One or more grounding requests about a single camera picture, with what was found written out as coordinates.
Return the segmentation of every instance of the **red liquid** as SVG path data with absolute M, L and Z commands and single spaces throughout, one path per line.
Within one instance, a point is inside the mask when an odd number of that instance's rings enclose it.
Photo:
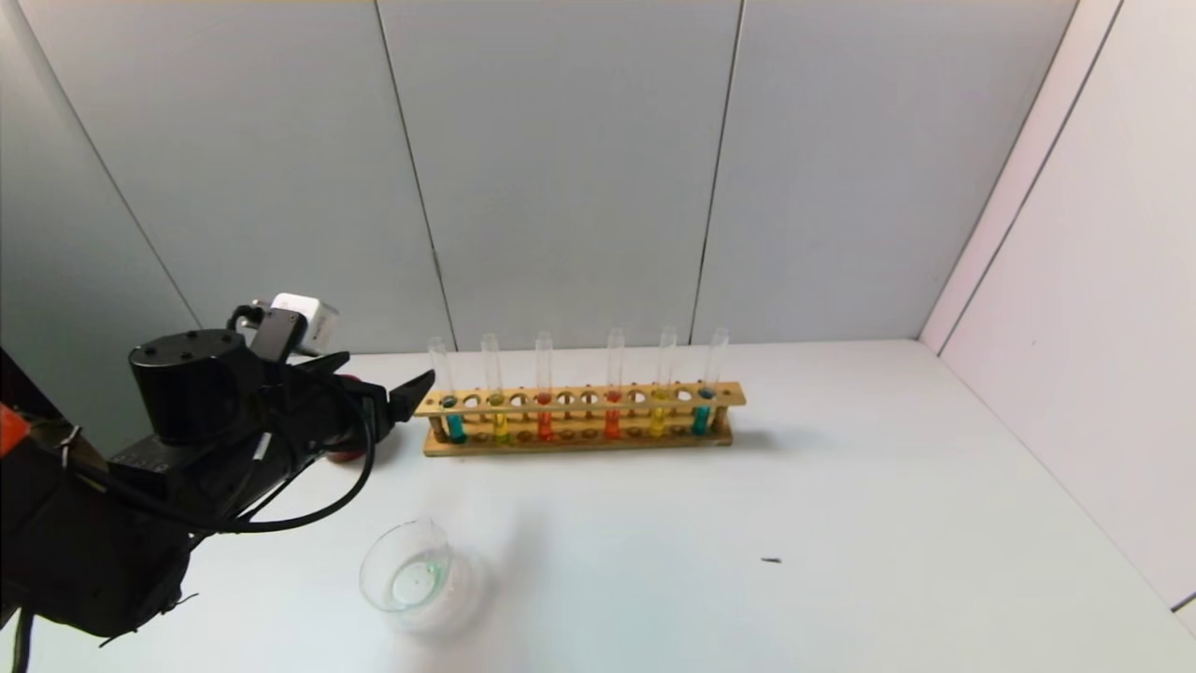
M 608 403 L 617 403 L 622 398 L 623 398 L 623 396 L 618 391 L 608 391 L 606 392 L 606 402 Z M 605 430 L 605 434 L 606 434 L 606 439 L 608 440 L 618 440 L 618 410 L 614 410 L 612 409 L 612 410 L 610 410 L 610 411 L 606 412 L 606 430 Z
M 553 403 L 553 396 L 548 393 L 541 393 L 536 396 L 536 403 L 541 405 L 548 405 Z M 553 441 L 553 415 L 548 412 L 541 412 L 538 415 L 539 423 L 537 426 L 537 435 L 542 442 Z

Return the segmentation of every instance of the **white table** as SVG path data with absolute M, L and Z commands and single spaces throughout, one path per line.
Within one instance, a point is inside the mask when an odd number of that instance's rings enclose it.
M 681 351 L 676 378 L 698 378 Z M 602 384 L 604 357 L 557 353 L 556 381 Z M 653 353 L 628 357 L 649 379 Z M 453 359 L 458 387 L 481 384 L 477 354 Z M 505 384 L 531 362 L 506 354 Z M 346 372 L 395 386 L 426 366 Z M 1196 640 L 921 345 L 732 347 L 725 371 L 749 404 L 724 449 L 427 459 L 413 423 L 332 519 L 205 543 L 200 596 L 140 634 L 97 650 L 38 620 L 31 671 L 1196 671 Z M 356 470 L 315 466 L 263 519 Z M 415 516 L 496 577 L 456 642 L 395 635 L 358 593 L 366 550 Z

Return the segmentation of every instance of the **wooden test tube rack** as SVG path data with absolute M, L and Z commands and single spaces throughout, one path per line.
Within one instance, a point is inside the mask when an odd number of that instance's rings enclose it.
M 701 384 L 673 384 L 665 390 L 667 399 L 652 397 L 652 386 L 623 386 L 620 402 L 610 403 L 608 388 L 574 386 L 553 388 L 551 404 L 536 404 L 536 391 L 506 388 L 505 404 L 490 405 L 487 391 L 453 391 L 457 405 L 440 406 L 445 391 L 433 391 L 415 416 L 431 423 L 428 438 L 423 442 L 423 454 L 428 457 L 468 457 L 492 454 L 541 454 L 556 452 L 600 452 L 612 449 L 651 449 L 664 447 L 727 447 L 731 446 L 731 422 L 727 408 L 748 404 L 743 388 L 736 383 L 724 383 L 715 387 L 715 397 L 707 399 L 697 394 Z M 710 423 L 704 435 L 692 432 L 694 414 L 697 408 L 710 409 Z M 664 436 L 653 438 L 648 433 L 652 410 L 665 410 Z M 620 438 L 608 439 L 604 434 L 606 412 L 620 412 Z M 537 415 L 553 415 L 553 440 L 539 440 L 536 433 Z M 494 415 L 507 415 L 511 434 L 509 443 L 494 440 Z M 466 440 L 456 445 L 450 441 L 444 417 L 462 417 Z

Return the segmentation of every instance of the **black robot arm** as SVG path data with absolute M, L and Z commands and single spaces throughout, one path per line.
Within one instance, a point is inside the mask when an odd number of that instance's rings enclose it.
M 206 537 L 305 526 L 360 492 L 376 443 L 410 420 L 433 373 L 388 392 L 337 375 L 348 354 L 289 366 L 307 316 L 274 307 L 260 318 L 251 345 L 236 330 L 202 329 L 135 349 L 154 435 L 106 461 L 68 429 L 35 432 L 4 457 L 6 605 L 120 636 L 178 604 Z M 328 452 L 365 454 L 350 491 L 306 516 L 250 521 Z

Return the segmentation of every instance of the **test tube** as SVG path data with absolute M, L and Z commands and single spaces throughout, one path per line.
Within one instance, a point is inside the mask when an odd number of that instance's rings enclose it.
M 502 394 L 502 369 L 499 367 L 499 338 L 493 331 L 482 335 L 482 356 L 486 359 L 486 387 L 490 394 L 487 402 L 499 406 L 507 402 Z M 494 415 L 494 441 L 500 445 L 511 443 L 511 430 L 507 428 L 507 415 Z
M 706 351 L 706 377 L 702 378 L 702 387 L 697 390 L 697 397 L 703 400 L 713 400 L 716 396 L 715 388 L 719 385 L 719 375 L 722 369 L 722 359 L 727 354 L 727 344 L 731 342 L 731 334 L 725 326 L 714 330 L 710 339 L 710 348 Z M 710 408 L 697 408 L 694 410 L 694 435 L 706 435 L 707 423 L 710 420 Z
M 652 387 L 652 397 L 655 400 L 669 399 L 669 384 L 672 379 L 672 356 L 677 347 L 677 330 L 671 325 L 665 326 L 660 332 L 660 351 L 657 354 L 657 383 Z M 665 410 L 657 408 L 652 410 L 652 421 L 648 423 L 648 435 L 652 438 L 665 436 Z
M 606 338 L 606 402 L 623 399 L 623 330 L 614 328 Z M 606 411 L 606 439 L 618 440 L 618 410 Z
M 541 331 L 536 336 L 536 403 L 553 404 L 553 334 Z M 553 441 L 553 415 L 538 415 L 537 435 L 541 442 Z
M 456 388 L 452 385 L 452 371 L 448 369 L 448 354 L 445 353 L 444 339 L 439 336 L 428 339 L 428 355 L 432 356 L 432 369 L 437 373 L 437 386 L 445 392 L 444 397 L 440 398 L 440 408 L 456 408 L 457 398 L 452 394 Z M 464 445 L 466 436 L 460 415 L 454 414 L 445 418 L 448 421 L 448 440 L 453 445 Z

